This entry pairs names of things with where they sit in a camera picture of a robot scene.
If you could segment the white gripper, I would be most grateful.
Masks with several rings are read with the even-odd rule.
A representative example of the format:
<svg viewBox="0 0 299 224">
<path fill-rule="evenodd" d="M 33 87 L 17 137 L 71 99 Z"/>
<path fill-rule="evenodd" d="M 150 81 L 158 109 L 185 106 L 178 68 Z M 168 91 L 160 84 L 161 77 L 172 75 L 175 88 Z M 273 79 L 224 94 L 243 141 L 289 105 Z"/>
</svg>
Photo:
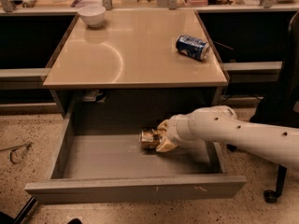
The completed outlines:
<svg viewBox="0 0 299 224">
<path fill-rule="evenodd" d="M 157 134 L 163 135 L 163 137 L 155 150 L 160 153 L 165 153 L 175 149 L 177 145 L 183 142 L 190 141 L 191 132 L 188 120 L 188 115 L 175 115 L 169 120 L 163 120 L 157 126 Z"/>
</svg>

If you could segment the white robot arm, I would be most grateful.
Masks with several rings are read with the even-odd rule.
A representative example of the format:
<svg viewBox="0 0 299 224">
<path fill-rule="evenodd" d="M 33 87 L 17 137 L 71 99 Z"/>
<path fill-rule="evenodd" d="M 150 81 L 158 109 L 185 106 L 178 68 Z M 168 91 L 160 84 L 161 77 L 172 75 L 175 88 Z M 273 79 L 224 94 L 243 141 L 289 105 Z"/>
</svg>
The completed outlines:
<svg viewBox="0 0 299 224">
<path fill-rule="evenodd" d="M 172 116 L 157 129 L 164 131 L 162 141 L 156 147 L 158 152 L 201 139 L 231 144 L 299 171 L 298 129 L 241 121 L 226 105 L 198 108 L 187 115 Z"/>
</svg>

